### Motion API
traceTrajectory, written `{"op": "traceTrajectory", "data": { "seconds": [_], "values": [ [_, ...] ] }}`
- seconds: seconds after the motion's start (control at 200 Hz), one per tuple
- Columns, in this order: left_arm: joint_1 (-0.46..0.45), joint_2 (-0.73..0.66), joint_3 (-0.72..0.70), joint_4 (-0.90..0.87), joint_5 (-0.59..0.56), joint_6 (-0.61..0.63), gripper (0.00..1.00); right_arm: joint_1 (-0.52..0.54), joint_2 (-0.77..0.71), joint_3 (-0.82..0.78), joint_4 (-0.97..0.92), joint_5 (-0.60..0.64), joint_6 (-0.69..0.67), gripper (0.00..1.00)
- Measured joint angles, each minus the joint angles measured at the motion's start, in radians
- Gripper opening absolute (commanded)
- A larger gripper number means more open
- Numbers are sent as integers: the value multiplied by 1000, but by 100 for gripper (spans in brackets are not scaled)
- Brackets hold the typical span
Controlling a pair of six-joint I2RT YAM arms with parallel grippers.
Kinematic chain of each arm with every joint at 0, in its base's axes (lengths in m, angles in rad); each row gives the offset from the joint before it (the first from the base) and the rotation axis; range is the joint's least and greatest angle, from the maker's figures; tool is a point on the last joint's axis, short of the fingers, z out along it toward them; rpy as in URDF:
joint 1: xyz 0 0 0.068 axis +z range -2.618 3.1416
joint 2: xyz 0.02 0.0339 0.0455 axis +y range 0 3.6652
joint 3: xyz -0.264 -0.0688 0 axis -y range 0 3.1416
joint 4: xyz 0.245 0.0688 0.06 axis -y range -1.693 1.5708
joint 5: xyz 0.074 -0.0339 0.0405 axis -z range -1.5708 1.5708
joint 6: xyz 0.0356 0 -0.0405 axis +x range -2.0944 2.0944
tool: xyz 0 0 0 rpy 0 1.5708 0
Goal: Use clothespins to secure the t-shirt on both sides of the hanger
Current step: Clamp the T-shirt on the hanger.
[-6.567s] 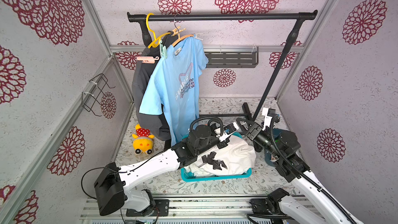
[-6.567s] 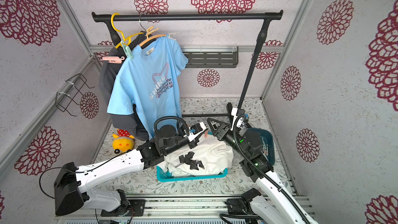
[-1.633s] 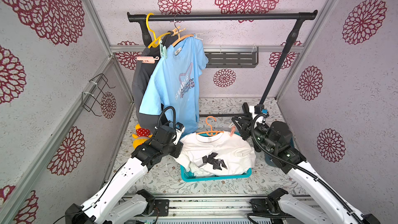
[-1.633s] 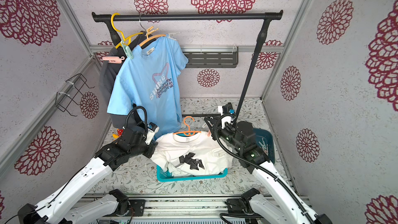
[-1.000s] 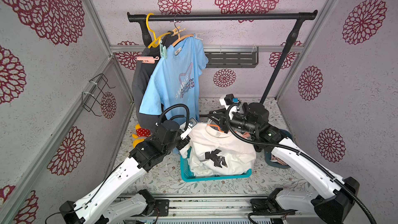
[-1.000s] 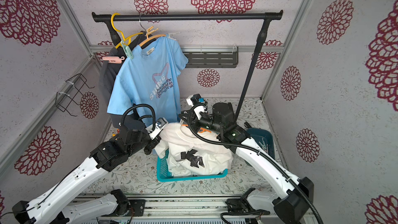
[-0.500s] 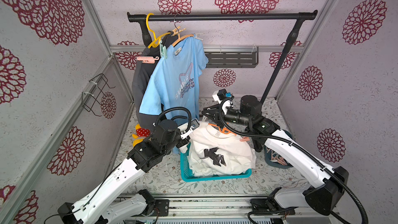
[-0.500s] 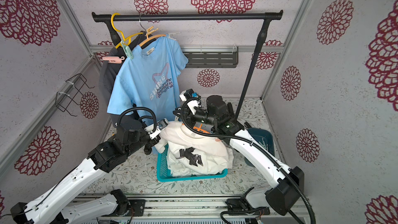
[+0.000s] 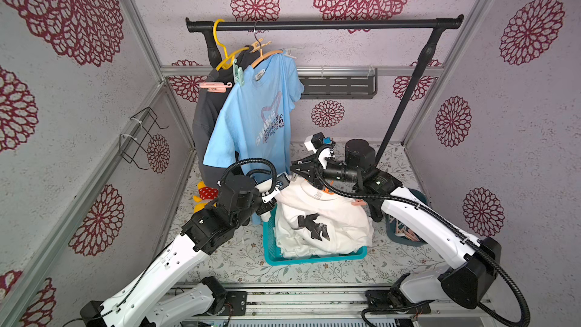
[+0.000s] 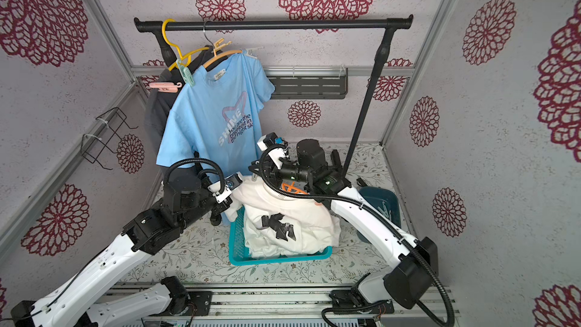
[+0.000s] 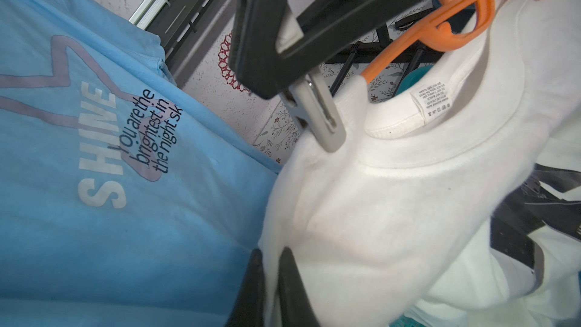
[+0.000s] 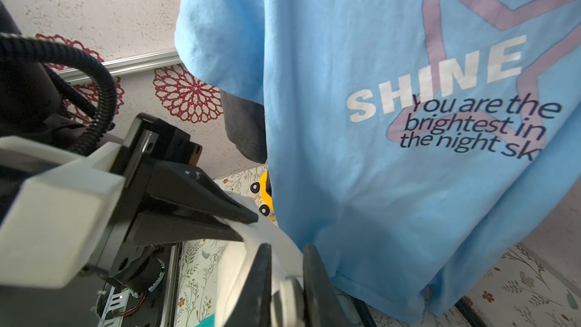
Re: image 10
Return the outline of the pink clothespin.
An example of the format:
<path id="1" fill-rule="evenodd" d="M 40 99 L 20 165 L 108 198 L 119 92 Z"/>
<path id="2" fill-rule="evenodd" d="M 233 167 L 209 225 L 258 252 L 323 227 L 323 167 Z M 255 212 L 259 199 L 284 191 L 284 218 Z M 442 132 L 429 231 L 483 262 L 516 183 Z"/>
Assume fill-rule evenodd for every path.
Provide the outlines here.
<path id="1" fill-rule="evenodd" d="M 150 89 L 157 89 L 158 92 L 178 93 L 183 87 L 182 83 L 153 82 L 149 83 Z"/>

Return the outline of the light blue garment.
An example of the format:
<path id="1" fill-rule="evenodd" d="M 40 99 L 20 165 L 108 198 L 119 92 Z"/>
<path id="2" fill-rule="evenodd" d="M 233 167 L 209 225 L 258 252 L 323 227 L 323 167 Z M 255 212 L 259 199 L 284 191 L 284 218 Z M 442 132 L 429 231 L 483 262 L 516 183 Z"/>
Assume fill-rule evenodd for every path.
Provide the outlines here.
<path id="1" fill-rule="evenodd" d="M 225 175 L 251 175 L 260 157 L 259 113 L 275 87 L 256 58 L 233 54 L 211 71 L 196 69 L 173 104 L 157 154 L 157 165 L 199 155 Z"/>

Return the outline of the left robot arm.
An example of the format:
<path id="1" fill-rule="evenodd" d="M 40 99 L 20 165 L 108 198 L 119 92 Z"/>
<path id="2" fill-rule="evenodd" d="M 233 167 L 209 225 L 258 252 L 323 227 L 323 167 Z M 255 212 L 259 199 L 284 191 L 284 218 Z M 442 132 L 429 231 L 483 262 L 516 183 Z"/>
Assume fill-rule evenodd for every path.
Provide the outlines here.
<path id="1" fill-rule="evenodd" d="M 16 326 L 122 326 L 157 314 L 194 313 L 189 292 L 175 276 L 113 302 L 100 304 L 98 299 L 131 269 L 177 240 L 187 227 L 208 213 L 224 212 L 240 184 L 237 174 L 215 184 L 207 177 L 193 178 L 189 184 L 164 182 L 160 200 L 126 224 L 107 248 L 61 287 L 37 301 L 21 301 L 13 307 L 11 321 Z"/>

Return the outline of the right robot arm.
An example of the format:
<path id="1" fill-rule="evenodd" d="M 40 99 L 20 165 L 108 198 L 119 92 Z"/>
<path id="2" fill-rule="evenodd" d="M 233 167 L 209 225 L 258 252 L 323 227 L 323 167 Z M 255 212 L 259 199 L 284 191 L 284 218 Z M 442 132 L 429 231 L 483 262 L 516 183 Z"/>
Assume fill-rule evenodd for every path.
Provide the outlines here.
<path id="1" fill-rule="evenodd" d="M 372 207 L 359 191 L 340 174 L 340 161 L 329 164 L 325 151 L 315 139 L 297 144 L 297 159 L 291 160 L 288 144 L 270 133 L 257 142 L 262 151 L 258 175 L 274 192 L 286 196 L 284 181 L 305 187 L 296 199 L 312 199 L 325 205 L 357 229 L 381 254 L 390 268 L 386 275 L 367 276 L 358 284 L 358 293 L 369 303 L 389 295 L 400 306 L 418 305 L 438 274 L 438 251 L 425 237 L 417 239 L 393 224 Z"/>

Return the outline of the orange plastic hanger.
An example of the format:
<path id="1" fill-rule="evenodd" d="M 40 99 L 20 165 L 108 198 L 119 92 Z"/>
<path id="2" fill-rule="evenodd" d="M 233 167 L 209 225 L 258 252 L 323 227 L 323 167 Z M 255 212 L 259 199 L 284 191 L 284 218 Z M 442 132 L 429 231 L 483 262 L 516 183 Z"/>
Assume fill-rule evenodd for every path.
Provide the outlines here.
<path id="1" fill-rule="evenodd" d="M 295 183 L 291 183 L 291 184 L 289 184 L 289 183 L 282 183 L 281 184 L 281 190 L 283 190 L 284 192 L 293 193 L 293 194 L 301 194 L 301 195 L 306 195 L 307 194 L 304 190 L 296 187 L 295 186 Z"/>

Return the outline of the grey clothespin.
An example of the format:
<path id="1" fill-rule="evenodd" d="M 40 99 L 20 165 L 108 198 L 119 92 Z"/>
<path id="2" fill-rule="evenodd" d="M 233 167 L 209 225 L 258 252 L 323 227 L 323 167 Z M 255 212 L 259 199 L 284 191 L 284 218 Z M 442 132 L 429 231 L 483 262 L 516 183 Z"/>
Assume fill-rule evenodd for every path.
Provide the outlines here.
<path id="1" fill-rule="evenodd" d="M 245 55 L 248 56 L 248 57 L 250 57 L 250 58 L 258 59 L 257 52 L 260 49 L 264 49 L 264 47 L 263 46 L 260 46 L 260 47 L 255 47 L 255 48 L 246 48 L 245 49 Z"/>

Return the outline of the yellow plastic hanger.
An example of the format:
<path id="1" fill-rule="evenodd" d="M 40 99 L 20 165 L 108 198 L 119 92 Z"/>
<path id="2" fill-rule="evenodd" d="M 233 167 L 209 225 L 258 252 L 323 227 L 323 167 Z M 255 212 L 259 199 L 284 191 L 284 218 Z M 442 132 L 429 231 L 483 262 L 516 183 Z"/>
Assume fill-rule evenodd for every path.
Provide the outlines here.
<path id="1" fill-rule="evenodd" d="M 212 48 L 211 45 L 210 46 L 206 45 L 204 47 L 197 48 L 193 51 L 183 54 L 181 48 L 177 44 L 170 42 L 167 37 L 166 34 L 167 25 L 172 22 L 175 22 L 175 20 L 171 18 L 166 19 L 162 23 L 161 27 L 161 36 L 163 38 L 163 42 L 160 45 L 160 48 L 162 49 L 162 55 L 166 62 L 168 71 L 173 71 L 179 65 L 182 65 L 184 67 L 189 66 L 190 63 L 192 63 L 195 54 L 202 51 L 209 51 Z"/>

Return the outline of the white t-shirt black print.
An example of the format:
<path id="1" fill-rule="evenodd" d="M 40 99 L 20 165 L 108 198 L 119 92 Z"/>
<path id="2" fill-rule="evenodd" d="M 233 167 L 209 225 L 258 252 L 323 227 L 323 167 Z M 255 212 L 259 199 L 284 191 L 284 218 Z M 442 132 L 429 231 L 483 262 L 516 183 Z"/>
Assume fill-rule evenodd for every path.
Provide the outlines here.
<path id="1" fill-rule="evenodd" d="M 234 227 L 235 246 L 251 260 L 306 257 L 340 242 L 340 221 L 313 199 L 274 192 L 261 178 L 243 176 L 225 216 Z"/>

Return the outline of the mint green clothespin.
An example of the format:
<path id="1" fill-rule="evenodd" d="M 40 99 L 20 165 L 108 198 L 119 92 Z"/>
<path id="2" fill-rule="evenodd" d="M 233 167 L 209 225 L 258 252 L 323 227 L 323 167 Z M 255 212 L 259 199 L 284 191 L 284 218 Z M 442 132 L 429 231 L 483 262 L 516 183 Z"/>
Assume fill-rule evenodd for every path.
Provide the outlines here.
<path id="1" fill-rule="evenodd" d="M 192 77 L 192 72 L 189 70 L 188 66 L 184 65 L 181 61 L 177 61 L 176 66 L 179 69 L 179 72 L 184 80 L 184 83 L 188 84 L 189 86 L 193 86 L 195 82 Z"/>

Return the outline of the beige clothespin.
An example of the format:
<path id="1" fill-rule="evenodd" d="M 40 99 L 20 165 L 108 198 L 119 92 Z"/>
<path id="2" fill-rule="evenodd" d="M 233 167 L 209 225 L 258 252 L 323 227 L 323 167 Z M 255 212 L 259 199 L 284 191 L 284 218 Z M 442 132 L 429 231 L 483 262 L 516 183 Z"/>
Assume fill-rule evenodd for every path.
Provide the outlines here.
<path id="1" fill-rule="evenodd" d="M 216 55 L 218 53 L 218 51 L 220 51 L 226 45 L 228 45 L 228 42 L 225 42 L 224 38 L 221 38 L 218 41 L 214 42 L 213 53 Z"/>

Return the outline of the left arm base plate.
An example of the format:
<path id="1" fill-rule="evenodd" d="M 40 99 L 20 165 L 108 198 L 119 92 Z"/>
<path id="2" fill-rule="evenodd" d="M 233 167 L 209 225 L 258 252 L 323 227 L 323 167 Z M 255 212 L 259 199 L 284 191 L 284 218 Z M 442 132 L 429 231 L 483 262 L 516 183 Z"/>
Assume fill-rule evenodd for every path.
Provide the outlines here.
<path id="1" fill-rule="evenodd" d="M 207 316 L 212 304 L 213 292 L 193 291 L 189 296 L 172 299 L 169 307 L 155 317 Z"/>

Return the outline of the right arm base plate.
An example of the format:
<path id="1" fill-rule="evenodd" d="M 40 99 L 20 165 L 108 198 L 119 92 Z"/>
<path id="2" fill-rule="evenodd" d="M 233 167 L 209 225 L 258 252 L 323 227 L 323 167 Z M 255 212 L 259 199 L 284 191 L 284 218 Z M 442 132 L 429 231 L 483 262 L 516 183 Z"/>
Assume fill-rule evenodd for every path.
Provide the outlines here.
<path id="1" fill-rule="evenodd" d="M 354 290 L 332 290 L 331 311 L 336 314 L 392 314 L 395 312 L 391 300 L 367 302 L 363 296 Z"/>

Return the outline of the dark grey t-shirt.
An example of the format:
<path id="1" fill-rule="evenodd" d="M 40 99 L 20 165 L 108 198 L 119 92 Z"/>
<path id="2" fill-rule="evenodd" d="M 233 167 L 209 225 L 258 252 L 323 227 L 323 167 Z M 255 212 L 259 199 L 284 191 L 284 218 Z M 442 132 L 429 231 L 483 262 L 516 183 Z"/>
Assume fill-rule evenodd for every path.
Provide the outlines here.
<path id="1" fill-rule="evenodd" d="M 206 62 L 209 58 L 213 57 L 211 50 L 200 52 L 188 66 L 189 70 L 193 73 L 202 63 Z M 167 66 L 164 64 L 164 70 L 161 72 L 158 82 L 168 82 L 168 83 L 178 83 L 182 82 L 183 78 L 177 68 L 173 71 L 168 71 Z M 151 140 L 154 147 L 154 158 L 157 160 L 157 153 L 160 149 L 162 142 L 164 130 L 166 128 L 166 123 L 168 120 L 169 112 L 175 103 L 178 93 L 164 93 L 158 92 L 157 89 L 152 89 L 150 95 L 148 96 L 148 102 L 145 109 L 144 125 L 146 133 Z M 183 177 L 184 180 L 196 180 L 198 178 L 198 171 L 201 166 L 194 166 L 190 168 L 180 168 L 174 170 L 171 175 L 171 180 L 176 177 Z"/>

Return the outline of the wooden hanger metal hook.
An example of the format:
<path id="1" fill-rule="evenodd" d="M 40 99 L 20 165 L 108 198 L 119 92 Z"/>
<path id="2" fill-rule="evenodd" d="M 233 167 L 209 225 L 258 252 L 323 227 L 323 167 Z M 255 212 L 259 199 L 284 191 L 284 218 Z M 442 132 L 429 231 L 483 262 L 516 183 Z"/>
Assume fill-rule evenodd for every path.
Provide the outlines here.
<path id="1" fill-rule="evenodd" d="M 212 53 L 213 53 L 213 44 L 214 42 L 211 42 L 210 39 L 208 38 L 207 34 L 206 34 L 206 30 L 207 30 L 207 24 L 209 23 L 208 20 L 205 20 L 203 22 L 203 34 L 204 34 L 204 38 L 207 40 L 207 42 L 209 42 L 212 45 Z M 209 58 L 206 62 L 204 62 L 202 64 L 202 67 L 206 70 L 209 70 L 214 63 L 220 61 L 223 58 L 227 58 L 230 55 L 236 55 L 236 54 L 241 54 L 243 51 L 241 49 L 231 49 L 228 51 L 225 51 L 225 48 L 227 48 L 228 46 L 230 46 L 232 44 L 232 41 L 228 41 L 228 45 L 226 45 L 225 47 L 223 47 L 220 51 L 218 51 L 217 54 L 213 53 L 213 57 Z"/>

